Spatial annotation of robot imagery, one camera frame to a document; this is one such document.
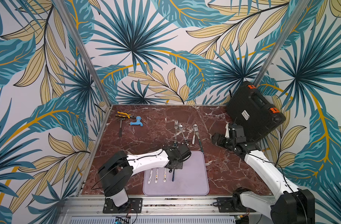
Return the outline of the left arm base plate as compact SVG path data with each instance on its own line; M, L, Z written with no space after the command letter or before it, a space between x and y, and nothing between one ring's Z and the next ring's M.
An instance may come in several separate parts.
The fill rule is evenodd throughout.
M103 214L121 214L121 213L141 213L142 198L129 198L128 202L120 207L115 206L110 197L105 198Z

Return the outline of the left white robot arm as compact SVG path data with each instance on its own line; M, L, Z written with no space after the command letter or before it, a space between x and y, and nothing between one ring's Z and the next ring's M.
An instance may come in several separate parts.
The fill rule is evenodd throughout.
M116 208L121 208L129 204L125 187L132 176L153 168L182 169L191 155L185 144L167 146L141 155L127 155L119 151L98 170L104 196L111 198Z

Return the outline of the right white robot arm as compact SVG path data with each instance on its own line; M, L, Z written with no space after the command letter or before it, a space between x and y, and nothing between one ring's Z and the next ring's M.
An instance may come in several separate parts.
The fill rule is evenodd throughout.
M248 143L241 125L228 125L226 134L215 133L211 140L214 145L233 152L246 162L274 196L274 199L269 199L241 190L236 195L242 207L261 213L274 224L315 223L314 195L285 177L283 168L269 161L256 144Z

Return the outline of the spoon with black-white handle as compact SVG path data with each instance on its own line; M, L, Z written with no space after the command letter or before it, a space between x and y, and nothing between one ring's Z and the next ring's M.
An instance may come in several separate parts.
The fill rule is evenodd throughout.
M182 124L179 124L179 130L180 130L180 132L181 132L181 134L182 134L184 143L188 146L188 145L189 145L189 142L188 142L187 138L186 138L185 135L184 135L184 128L183 128Z

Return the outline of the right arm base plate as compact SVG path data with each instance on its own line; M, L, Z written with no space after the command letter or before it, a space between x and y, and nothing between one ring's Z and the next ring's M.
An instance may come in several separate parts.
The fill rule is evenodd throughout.
M216 202L213 203L213 206L217 207L220 213L247 211L237 197L216 198Z

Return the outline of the ornate all-silver fork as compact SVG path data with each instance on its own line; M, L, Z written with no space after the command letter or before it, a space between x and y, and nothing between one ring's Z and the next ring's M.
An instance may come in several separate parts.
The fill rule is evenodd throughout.
M177 136L178 136L178 128L179 122L177 120L174 121L174 129L175 129L175 143L178 143Z

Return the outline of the fork with white Pochacco handle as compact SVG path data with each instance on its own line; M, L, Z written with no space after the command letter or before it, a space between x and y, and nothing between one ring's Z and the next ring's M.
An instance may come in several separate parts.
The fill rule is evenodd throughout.
M150 174L149 174L149 178L148 178L148 184L151 183L151 180L152 180L152 174L153 174L153 169L150 170Z

